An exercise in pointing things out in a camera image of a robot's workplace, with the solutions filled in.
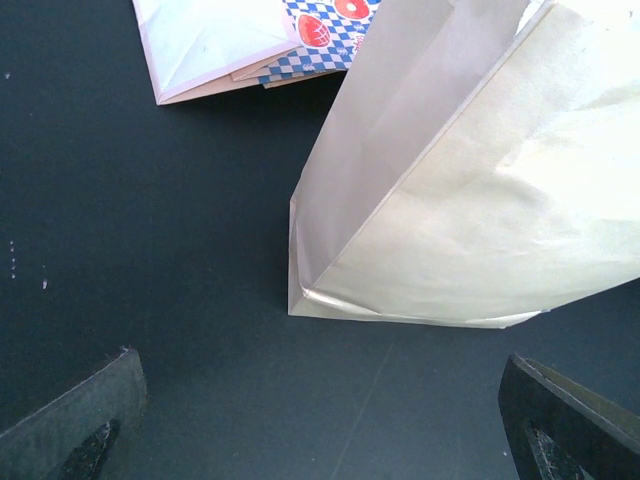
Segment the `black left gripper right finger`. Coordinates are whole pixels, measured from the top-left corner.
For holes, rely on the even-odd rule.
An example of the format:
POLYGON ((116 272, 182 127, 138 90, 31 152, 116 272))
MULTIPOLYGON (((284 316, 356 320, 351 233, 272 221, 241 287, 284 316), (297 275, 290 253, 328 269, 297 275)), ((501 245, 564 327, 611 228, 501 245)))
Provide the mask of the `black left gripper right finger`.
POLYGON ((557 371, 510 355, 498 404, 519 478, 639 477, 639 417, 557 371))

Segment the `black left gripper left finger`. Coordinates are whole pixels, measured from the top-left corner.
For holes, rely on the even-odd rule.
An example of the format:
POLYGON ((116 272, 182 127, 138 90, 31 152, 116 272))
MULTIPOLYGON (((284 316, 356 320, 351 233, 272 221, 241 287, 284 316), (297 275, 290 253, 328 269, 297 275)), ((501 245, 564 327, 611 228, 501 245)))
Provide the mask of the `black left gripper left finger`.
POLYGON ((139 353, 124 348, 1 431, 1 477, 123 479, 146 406, 139 353))

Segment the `cream paper bag with handles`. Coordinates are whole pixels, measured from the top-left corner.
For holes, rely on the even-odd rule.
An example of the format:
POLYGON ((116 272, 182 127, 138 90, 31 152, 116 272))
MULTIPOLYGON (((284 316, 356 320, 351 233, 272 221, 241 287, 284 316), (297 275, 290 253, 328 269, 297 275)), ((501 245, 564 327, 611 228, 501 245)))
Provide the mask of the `cream paper bag with handles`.
POLYGON ((383 2, 291 198, 289 313, 506 328, 638 276, 638 3, 383 2))

